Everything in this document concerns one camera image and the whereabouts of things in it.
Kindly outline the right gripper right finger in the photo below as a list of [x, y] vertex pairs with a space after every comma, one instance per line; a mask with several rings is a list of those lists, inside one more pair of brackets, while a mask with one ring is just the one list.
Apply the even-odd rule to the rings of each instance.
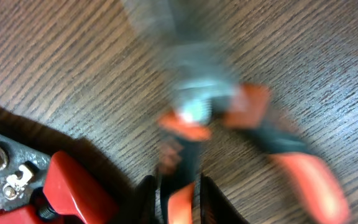
[[249, 224], [212, 178], [203, 174], [200, 179], [200, 209], [202, 224]]

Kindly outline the orange black long-nose pliers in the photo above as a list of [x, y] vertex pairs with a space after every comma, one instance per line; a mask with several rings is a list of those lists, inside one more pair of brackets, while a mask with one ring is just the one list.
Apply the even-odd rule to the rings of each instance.
[[347, 223], [351, 210], [328, 165], [273, 110], [267, 86], [241, 82], [224, 55], [219, 1], [123, 2], [134, 32], [155, 50], [171, 89], [157, 173], [164, 223], [192, 223], [200, 206], [200, 152], [213, 120], [261, 150], [286, 175], [316, 223]]

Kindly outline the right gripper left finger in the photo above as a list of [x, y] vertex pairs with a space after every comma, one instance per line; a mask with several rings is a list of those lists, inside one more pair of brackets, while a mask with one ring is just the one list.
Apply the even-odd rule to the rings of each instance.
[[155, 193], [157, 190], [156, 178], [145, 176], [136, 187], [134, 194], [120, 209], [116, 217], [119, 224], [156, 224]]

